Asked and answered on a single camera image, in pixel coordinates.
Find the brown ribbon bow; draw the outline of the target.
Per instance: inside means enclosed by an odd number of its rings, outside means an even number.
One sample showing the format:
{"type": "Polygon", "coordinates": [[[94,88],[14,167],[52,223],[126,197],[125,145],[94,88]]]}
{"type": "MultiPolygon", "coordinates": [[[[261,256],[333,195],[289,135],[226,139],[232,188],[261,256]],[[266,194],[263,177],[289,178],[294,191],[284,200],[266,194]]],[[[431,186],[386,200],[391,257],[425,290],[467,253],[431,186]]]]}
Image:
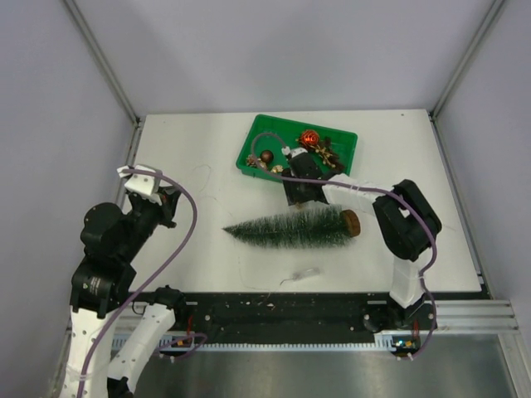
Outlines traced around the brown ribbon bow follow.
{"type": "Polygon", "coordinates": [[[334,170],[335,172],[343,172],[345,166],[340,162],[339,155],[331,148],[331,139],[325,137],[324,140],[312,143],[310,145],[312,151],[316,153],[322,160],[322,163],[334,170]]]}

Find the small green christmas tree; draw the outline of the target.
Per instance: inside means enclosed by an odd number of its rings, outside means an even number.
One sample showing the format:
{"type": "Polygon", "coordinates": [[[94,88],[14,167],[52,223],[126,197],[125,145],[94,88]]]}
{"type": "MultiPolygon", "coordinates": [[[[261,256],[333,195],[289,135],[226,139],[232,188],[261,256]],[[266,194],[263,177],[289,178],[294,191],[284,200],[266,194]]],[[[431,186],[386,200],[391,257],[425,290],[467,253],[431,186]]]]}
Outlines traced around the small green christmas tree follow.
{"type": "Polygon", "coordinates": [[[356,212],[322,206],[243,221],[223,230],[236,240],[266,249],[329,249],[360,236],[356,212]]]}

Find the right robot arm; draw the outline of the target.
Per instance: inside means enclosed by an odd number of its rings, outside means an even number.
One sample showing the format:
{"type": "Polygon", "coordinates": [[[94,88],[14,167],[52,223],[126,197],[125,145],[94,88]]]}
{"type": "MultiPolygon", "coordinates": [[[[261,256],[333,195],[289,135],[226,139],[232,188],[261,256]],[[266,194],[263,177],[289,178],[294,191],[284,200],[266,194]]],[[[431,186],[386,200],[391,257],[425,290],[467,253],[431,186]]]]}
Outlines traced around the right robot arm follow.
{"type": "Polygon", "coordinates": [[[434,261],[421,264],[425,250],[432,248],[442,224],[438,215],[409,179],[390,188],[358,182],[345,173],[323,172],[312,156],[295,150],[287,156],[282,172],[285,194],[290,204],[318,201],[357,210],[374,216],[383,241],[393,254],[387,318],[397,328],[406,328],[417,319],[416,303],[424,294],[423,274],[434,261]]]}

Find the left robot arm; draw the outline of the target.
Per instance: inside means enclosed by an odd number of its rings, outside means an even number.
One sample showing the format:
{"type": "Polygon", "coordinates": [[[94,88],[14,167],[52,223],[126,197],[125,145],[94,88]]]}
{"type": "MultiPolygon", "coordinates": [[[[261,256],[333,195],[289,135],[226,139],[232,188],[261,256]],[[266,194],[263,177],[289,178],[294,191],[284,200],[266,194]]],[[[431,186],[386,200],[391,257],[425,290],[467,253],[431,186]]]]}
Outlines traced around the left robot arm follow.
{"type": "Polygon", "coordinates": [[[160,338],[188,319],[179,290],[164,286],[134,295],[129,289],[136,276],[132,261],[148,238],[158,226],[176,226],[179,191],[160,187],[155,195],[158,200],[151,202],[129,193],[128,213],[104,202],[85,214],[80,234],[84,258],[71,280],[71,345],[62,397],[133,396],[160,338]],[[128,299],[143,302],[146,308],[138,327],[111,359],[116,328],[111,318],[128,299]]]}

